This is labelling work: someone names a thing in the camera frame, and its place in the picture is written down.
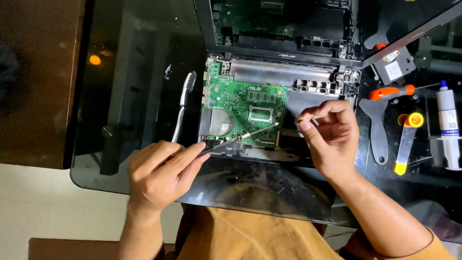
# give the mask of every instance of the white floor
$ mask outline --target white floor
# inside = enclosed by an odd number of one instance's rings
[[[0,164],[0,260],[26,260],[32,237],[119,240],[127,195],[77,187],[69,170]],[[166,243],[175,243],[182,216],[179,203],[162,213]],[[330,226],[326,237],[351,229]],[[333,249],[348,235],[328,238]]]

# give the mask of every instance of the hand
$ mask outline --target hand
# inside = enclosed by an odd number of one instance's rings
[[[197,143],[185,149],[166,141],[153,143],[130,160],[130,213],[149,219],[184,195],[210,154],[196,158],[205,148]]]
[[[319,126],[310,120],[316,119]],[[356,173],[354,159],[358,150],[359,129],[351,104],[330,100],[310,107],[295,120],[310,145],[316,169],[327,179]]]

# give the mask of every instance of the label sticker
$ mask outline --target label sticker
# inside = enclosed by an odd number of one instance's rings
[[[232,124],[221,124],[221,130],[222,131],[231,131],[233,125]]]
[[[397,78],[403,76],[398,62],[394,62],[385,66],[385,69],[387,70],[388,77],[390,78],[390,80],[396,80]]]
[[[457,114],[455,109],[439,112],[439,124],[442,136],[458,136]]]
[[[383,58],[383,60],[386,61],[386,62],[388,62],[388,63],[390,63],[390,62],[394,61],[394,60],[396,59],[396,57],[397,57],[400,53],[401,53],[401,52],[399,52],[399,51],[394,51],[394,52],[392,52],[392,53],[386,55],[386,56]]]

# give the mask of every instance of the screwdriver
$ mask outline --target screwdriver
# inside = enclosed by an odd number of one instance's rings
[[[436,85],[439,85],[439,83],[428,85],[428,86],[423,86],[423,87],[414,87],[414,85],[405,85],[405,86],[390,85],[388,87],[383,87],[383,88],[379,88],[379,89],[372,91],[369,94],[369,99],[374,100],[374,101],[379,101],[379,100],[390,100],[390,99],[398,98],[401,96],[412,96],[414,95],[416,89],[431,87],[431,86],[436,86]]]
[[[239,139],[247,138],[247,137],[249,137],[249,136],[252,136],[252,135],[254,135],[254,134],[258,134],[258,133],[260,133],[260,132],[263,132],[263,131],[265,131],[265,130],[268,130],[268,129],[270,129],[270,128],[274,127],[274,126],[278,126],[278,125],[279,125],[279,123],[275,123],[275,124],[272,124],[272,125],[270,125],[270,126],[268,126],[268,127],[262,128],[262,129],[260,129],[260,130],[255,131],[255,132],[252,132],[252,133],[247,133],[247,134],[245,134],[245,135],[238,135],[238,136],[236,136],[235,138],[233,138],[233,139],[231,139],[231,140],[229,140],[229,141],[227,141],[227,142],[223,142],[223,143],[221,143],[221,144],[215,145],[215,146],[213,146],[212,148],[209,148],[209,149],[204,149],[197,157],[203,156],[204,154],[208,154],[208,153],[212,152],[213,150],[215,150],[215,149],[217,149],[217,148],[220,148],[220,147],[222,147],[222,146],[225,146],[225,145],[228,145],[228,144],[230,144],[230,143],[233,143],[233,142],[235,142],[235,141],[237,141],[237,140],[239,140]]]

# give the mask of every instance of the fingernail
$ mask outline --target fingernail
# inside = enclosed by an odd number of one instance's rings
[[[200,160],[201,162],[205,162],[205,161],[207,161],[207,159],[209,159],[209,158],[210,158],[210,154],[205,154],[205,155],[201,156],[199,160]]]
[[[300,123],[298,123],[298,127],[301,131],[306,131],[311,128],[311,123],[309,121],[302,120]]]

